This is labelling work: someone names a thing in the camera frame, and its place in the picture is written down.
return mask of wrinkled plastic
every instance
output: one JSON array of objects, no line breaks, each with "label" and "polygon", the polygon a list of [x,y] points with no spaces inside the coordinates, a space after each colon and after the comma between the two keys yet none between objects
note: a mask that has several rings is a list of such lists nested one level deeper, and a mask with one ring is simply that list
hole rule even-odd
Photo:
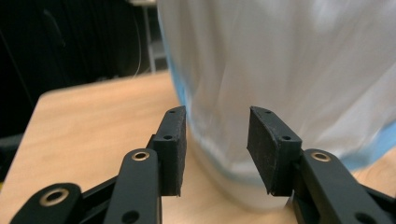
[{"label": "wrinkled plastic", "polygon": [[362,160],[388,150],[362,149],[396,119],[396,1],[161,0],[158,7],[192,134],[227,176],[260,179],[246,150],[251,105],[277,113],[303,148],[339,158],[363,152]]}]

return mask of white plastic bag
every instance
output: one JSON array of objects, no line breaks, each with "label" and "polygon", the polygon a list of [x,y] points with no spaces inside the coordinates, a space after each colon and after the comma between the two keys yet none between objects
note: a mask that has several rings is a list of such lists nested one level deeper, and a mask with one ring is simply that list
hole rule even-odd
[{"label": "white plastic bag", "polygon": [[360,149],[396,119],[396,1],[159,0],[158,7],[191,131],[225,175],[260,180],[246,150],[251,105],[277,113],[304,149],[340,158],[364,152],[356,166],[386,151]]}]

